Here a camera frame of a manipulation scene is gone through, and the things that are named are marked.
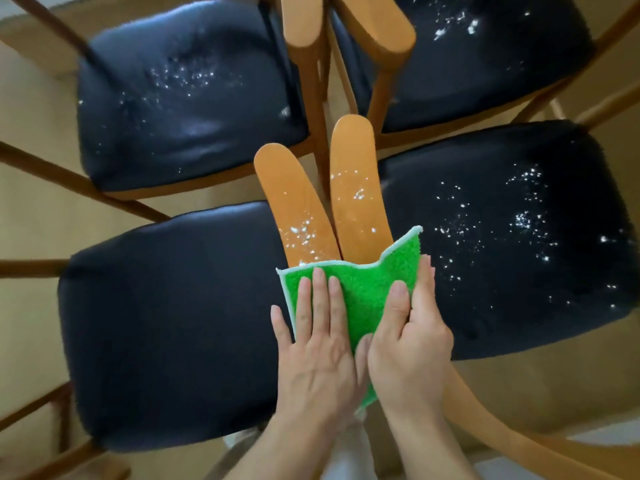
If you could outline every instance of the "black leather seat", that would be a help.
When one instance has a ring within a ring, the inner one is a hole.
[[[457,120],[516,101],[583,68],[593,54],[571,0],[395,0],[415,27],[383,132]],[[366,116],[378,69],[347,33],[332,26]]]
[[[626,316],[637,242],[602,150],[571,121],[467,133],[380,162],[395,239],[422,225],[456,360]]]
[[[267,202],[193,212],[79,252],[60,278],[87,432],[113,451],[208,440],[275,410],[269,309],[287,260]]]
[[[297,69],[265,3],[193,3],[91,47],[100,63],[80,62],[78,126],[102,191],[204,177],[253,161],[265,143],[308,137]]]

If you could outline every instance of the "hand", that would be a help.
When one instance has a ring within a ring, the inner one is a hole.
[[[320,428],[333,439],[367,391],[372,335],[361,339],[354,357],[340,281],[332,276],[327,290],[321,268],[313,272],[313,314],[311,281],[300,280],[296,343],[277,306],[271,307],[271,322],[278,341],[278,403],[272,422]]]
[[[406,284],[393,283],[373,337],[369,370],[388,417],[442,417],[453,334],[436,305],[434,272],[422,256],[411,307]]]

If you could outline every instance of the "chair seat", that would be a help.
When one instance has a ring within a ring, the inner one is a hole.
[[[287,309],[276,267],[287,260],[267,202],[185,214],[73,256],[58,299],[87,432],[142,451],[267,420],[278,372],[269,310]]]
[[[102,191],[204,177],[308,137],[298,72],[265,3],[197,2],[107,30],[80,62],[85,172]]]
[[[415,27],[383,132],[452,121],[516,101],[583,68],[593,43],[571,0],[395,0]],[[332,26],[358,112],[366,116],[378,69]]]
[[[394,238],[424,227],[454,359],[567,339],[638,303],[633,226],[602,150],[574,123],[467,133],[379,170]]]

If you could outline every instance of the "chair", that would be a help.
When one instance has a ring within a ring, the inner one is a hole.
[[[59,266],[65,355],[92,439],[21,480],[268,420],[278,367],[268,314],[285,306],[277,267],[286,259],[263,201],[140,227]]]
[[[557,153],[550,151],[554,147]],[[314,228],[316,239],[307,246],[285,246],[288,264],[312,266],[309,249],[322,260],[336,258],[338,242],[343,259],[368,264],[406,224],[422,224],[422,250],[438,262],[436,296],[455,336],[457,360],[550,343],[621,318],[637,304],[640,260],[633,229],[602,153],[583,128],[569,121],[498,127],[421,150],[429,154],[410,150],[383,161],[378,179],[370,123],[353,115],[338,121],[331,142],[337,240],[331,243],[328,225]],[[289,229],[300,221],[328,223],[288,150],[267,145],[255,164],[283,243],[296,241]],[[417,194],[420,200],[412,199]],[[452,221],[441,222],[441,210]],[[468,278],[472,284],[463,288]],[[573,302],[558,303],[566,295]],[[511,429],[478,402],[454,367],[444,412],[549,480],[632,480],[640,468],[640,445],[587,445]]]
[[[328,33],[352,114],[377,149],[460,130],[533,98],[528,121],[640,21],[597,40],[571,0],[331,0]]]
[[[196,2],[90,43],[36,0],[13,1],[81,56],[81,160],[101,192],[137,200],[235,180],[271,141],[313,152],[328,189],[323,0]]]

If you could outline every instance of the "right hand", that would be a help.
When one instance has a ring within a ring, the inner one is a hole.
[[[407,286],[391,286],[369,350],[369,373],[387,416],[442,417],[442,395],[453,334],[435,300],[434,269],[422,256],[410,300]]]

